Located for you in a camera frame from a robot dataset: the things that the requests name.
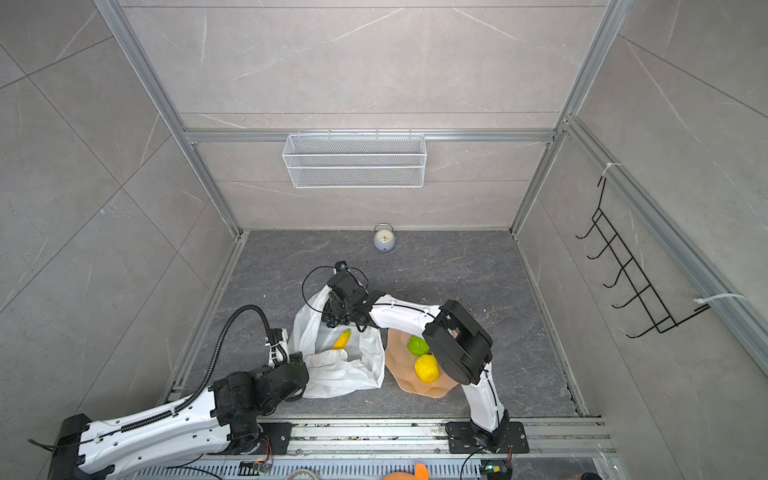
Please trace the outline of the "white plastic bag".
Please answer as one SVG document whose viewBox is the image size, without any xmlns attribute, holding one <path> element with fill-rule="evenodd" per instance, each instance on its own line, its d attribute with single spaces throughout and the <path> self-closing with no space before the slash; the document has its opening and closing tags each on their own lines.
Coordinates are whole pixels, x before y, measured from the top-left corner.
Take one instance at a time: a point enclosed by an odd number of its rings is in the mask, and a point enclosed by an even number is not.
<svg viewBox="0 0 768 480">
<path fill-rule="evenodd" d="M 304 393 L 308 399 L 330 399 L 356 391 L 379 389 L 385 373 L 385 352 L 380 331 L 368 328 L 359 332 L 354 324 L 328 328 L 321 322 L 320 308 L 330 289 L 314 294 L 294 317 L 288 340 L 291 353 L 302 353 L 309 372 Z M 332 346 L 346 330 L 351 338 L 343 350 Z"/>
</svg>

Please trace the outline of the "green fake fruit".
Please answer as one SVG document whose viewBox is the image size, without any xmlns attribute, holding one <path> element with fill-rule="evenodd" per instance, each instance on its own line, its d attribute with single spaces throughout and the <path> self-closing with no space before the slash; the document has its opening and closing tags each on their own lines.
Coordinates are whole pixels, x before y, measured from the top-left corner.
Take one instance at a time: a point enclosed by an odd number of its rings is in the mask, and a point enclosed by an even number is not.
<svg viewBox="0 0 768 480">
<path fill-rule="evenodd" d="M 418 336 L 411 336 L 407 342 L 406 347 L 408 352 L 416 357 L 428 355 L 430 353 L 430 348 L 427 342 Z"/>
</svg>

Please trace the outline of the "yellow fake fruit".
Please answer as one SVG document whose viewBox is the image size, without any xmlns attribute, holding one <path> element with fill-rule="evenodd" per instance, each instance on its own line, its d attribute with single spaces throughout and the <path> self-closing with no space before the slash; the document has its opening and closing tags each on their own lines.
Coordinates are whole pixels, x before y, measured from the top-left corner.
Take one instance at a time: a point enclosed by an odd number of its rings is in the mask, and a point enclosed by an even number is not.
<svg viewBox="0 0 768 480">
<path fill-rule="evenodd" d="M 421 355 L 414 362 L 417 378 L 424 383 L 433 383 L 440 378 L 440 368 L 436 358 L 431 354 Z"/>
</svg>

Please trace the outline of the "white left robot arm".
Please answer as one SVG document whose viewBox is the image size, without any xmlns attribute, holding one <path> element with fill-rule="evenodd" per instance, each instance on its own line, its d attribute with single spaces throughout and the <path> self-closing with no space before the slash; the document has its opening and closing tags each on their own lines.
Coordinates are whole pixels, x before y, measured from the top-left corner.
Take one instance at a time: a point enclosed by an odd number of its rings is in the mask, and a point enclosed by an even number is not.
<svg viewBox="0 0 768 480">
<path fill-rule="evenodd" d="M 293 354 L 272 369 L 232 373 L 197 397 L 123 418 L 65 419 L 52 446 L 50 479 L 119 479 L 142 469 L 205 454 L 249 454 L 275 439 L 259 419 L 303 393 L 309 372 Z"/>
</svg>

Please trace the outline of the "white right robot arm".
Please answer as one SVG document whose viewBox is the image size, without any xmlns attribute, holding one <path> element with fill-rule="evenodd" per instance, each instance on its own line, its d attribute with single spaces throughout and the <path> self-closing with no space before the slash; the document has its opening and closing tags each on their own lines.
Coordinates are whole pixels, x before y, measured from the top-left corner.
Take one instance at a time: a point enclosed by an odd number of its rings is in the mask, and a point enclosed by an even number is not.
<svg viewBox="0 0 768 480">
<path fill-rule="evenodd" d="M 367 329 L 394 329 L 422 338 L 438 366 L 462 386 L 469 409 L 470 442 L 488 450 L 503 442 L 509 414 L 499 398 L 492 375 L 493 340 L 459 302 L 421 305 L 368 290 L 339 262 L 326 283 L 329 299 L 319 309 L 328 327 L 354 325 Z"/>
</svg>

